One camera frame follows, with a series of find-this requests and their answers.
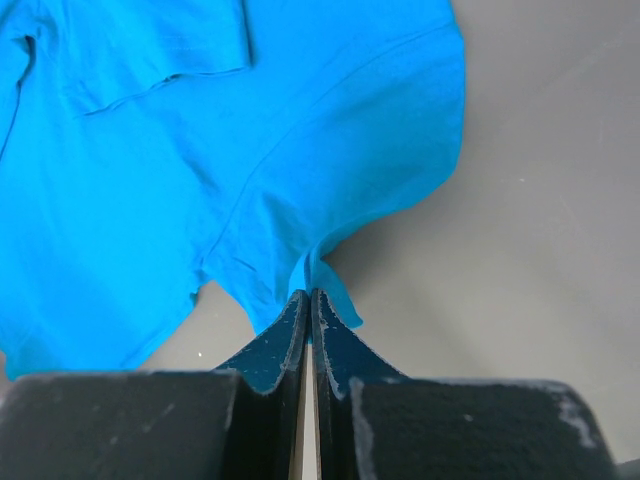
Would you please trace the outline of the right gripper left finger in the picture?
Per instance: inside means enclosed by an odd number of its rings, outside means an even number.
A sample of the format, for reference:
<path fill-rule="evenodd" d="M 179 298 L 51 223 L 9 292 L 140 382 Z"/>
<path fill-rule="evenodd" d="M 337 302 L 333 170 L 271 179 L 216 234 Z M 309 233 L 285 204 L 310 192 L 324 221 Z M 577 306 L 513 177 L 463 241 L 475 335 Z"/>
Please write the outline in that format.
<path fill-rule="evenodd" d="M 297 479 L 309 298 L 212 370 L 46 374 L 1 404 L 5 479 Z"/>

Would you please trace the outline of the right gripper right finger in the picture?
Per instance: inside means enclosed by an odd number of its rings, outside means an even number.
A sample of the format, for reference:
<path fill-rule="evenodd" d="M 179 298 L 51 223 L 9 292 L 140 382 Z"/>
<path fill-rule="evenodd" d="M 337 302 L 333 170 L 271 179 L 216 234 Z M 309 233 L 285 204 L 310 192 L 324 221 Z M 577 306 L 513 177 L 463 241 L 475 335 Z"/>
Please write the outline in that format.
<path fill-rule="evenodd" d="M 547 380 L 415 379 L 310 302 L 322 479 L 614 479 L 588 405 Z"/>

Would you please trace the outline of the blue t shirt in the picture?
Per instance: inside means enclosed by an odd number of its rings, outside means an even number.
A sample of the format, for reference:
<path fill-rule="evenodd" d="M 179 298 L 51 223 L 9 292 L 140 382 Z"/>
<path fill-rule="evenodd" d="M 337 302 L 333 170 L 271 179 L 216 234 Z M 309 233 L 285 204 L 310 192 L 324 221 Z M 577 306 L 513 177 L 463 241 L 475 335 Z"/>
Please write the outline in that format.
<path fill-rule="evenodd" d="M 10 379 L 130 370 L 218 283 L 267 329 L 326 256 L 422 201 L 462 141 L 447 1 L 5 1 Z"/>

